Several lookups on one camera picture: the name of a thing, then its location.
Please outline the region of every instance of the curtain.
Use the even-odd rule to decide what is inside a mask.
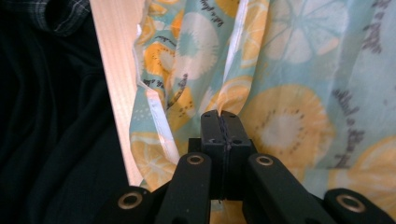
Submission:
[[[148,0],[130,127],[142,186],[169,181],[200,116],[225,110],[311,193],[353,189],[396,218],[395,20],[392,0]]]

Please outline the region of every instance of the metal grommet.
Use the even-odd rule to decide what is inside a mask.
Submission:
[[[125,200],[128,197],[135,197],[135,201],[133,203],[125,202]],[[142,201],[143,201],[143,196],[142,196],[142,194],[140,194],[137,191],[125,193],[124,195],[122,195],[122,197],[119,198],[119,207],[122,209],[125,209],[125,210],[133,209],[133,208],[137,207],[139,204],[141,204]]]
[[[338,195],[336,198],[338,203],[340,203],[343,207],[345,207],[347,210],[355,212],[355,213],[362,213],[366,210],[366,206],[364,206],[364,204],[359,201],[358,199],[356,199],[355,197],[352,197],[350,195],[347,194],[340,194]],[[353,203],[355,203],[356,205],[351,205],[346,203],[346,200],[350,200]]]
[[[260,157],[256,158],[256,162],[263,166],[270,166],[270,165],[274,164],[274,161],[271,158],[266,157],[266,156],[260,156]]]
[[[187,162],[192,165],[198,165],[204,162],[204,158],[202,156],[193,155],[187,158]]]

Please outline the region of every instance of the metal ring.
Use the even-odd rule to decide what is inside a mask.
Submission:
[[[274,164],[274,161],[271,158],[266,157],[266,156],[260,156],[260,157],[256,158],[256,162],[263,166],[270,166],[270,165]]]
[[[193,155],[187,158],[187,162],[192,165],[198,165],[204,162],[204,158],[202,156]]]
[[[366,210],[366,206],[364,206],[364,204],[361,201],[359,201],[358,199],[356,199],[355,197],[352,197],[350,195],[340,194],[335,199],[337,200],[338,203],[340,203],[343,207],[345,207],[349,211],[356,212],[356,213],[362,213]],[[356,205],[347,204],[345,202],[345,199],[356,203]]]
[[[128,197],[135,197],[136,201],[134,201],[133,203],[126,203],[125,199]],[[122,195],[122,197],[119,198],[119,207],[125,210],[133,209],[137,207],[139,204],[141,204],[142,201],[143,201],[143,196],[137,191],[125,193],[124,195]]]

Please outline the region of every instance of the black clamp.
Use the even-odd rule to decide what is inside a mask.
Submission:
[[[243,201],[249,224],[395,223],[352,190],[329,190],[324,200],[311,195],[279,159],[257,153],[240,119],[225,111],[201,116],[201,138],[189,140],[169,183],[152,193],[119,192],[95,223],[209,223],[210,200]]]

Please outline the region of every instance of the black fabric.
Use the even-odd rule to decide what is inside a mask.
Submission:
[[[0,223],[91,223],[126,186],[91,14],[59,37],[0,11]]]
[[[91,12],[89,0],[0,0],[0,7],[60,36],[73,34]]]

